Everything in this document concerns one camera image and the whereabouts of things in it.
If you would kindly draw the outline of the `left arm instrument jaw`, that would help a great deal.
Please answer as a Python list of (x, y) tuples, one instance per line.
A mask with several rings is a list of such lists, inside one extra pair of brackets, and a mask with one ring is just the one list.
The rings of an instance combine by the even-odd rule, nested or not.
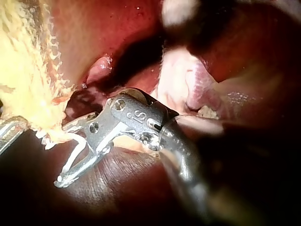
[(28, 121), (21, 116), (3, 121), (0, 124), (0, 154), (3, 154), (29, 127)]

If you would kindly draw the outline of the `right arm instrument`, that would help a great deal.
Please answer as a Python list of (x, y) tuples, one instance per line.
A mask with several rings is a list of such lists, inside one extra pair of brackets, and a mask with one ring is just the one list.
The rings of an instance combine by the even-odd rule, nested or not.
[(159, 133), (177, 115), (144, 91), (127, 88), (108, 99), (103, 110), (87, 121), (87, 143), (94, 153), (104, 154), (114, 138), (125, 135), (158, 151)]

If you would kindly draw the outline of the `right arm instrument jaw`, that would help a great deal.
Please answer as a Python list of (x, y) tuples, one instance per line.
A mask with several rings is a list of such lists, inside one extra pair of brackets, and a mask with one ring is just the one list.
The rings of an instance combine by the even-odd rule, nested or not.
[(84, 128), (84, 126), (88, 123), (89, 120), (94, 119), (96, 116), (98, 116), (99, 113), (92, 112), (88, 113), (86, 115), (80, 116), (71, 122), (66, 123), (62, 126), (63, 131), (77, 131), (81, 128)]
[(68, 187), (88, 170), (93, 168), (106, 154), (110, 152), (110, 150), (110, 146), (106, 146), (100, 153), (93, 153), (89, 150), (85, 158), (80, 160), (66, 172), (61, 172), (54, 182), (54, 185), (58, 188)]

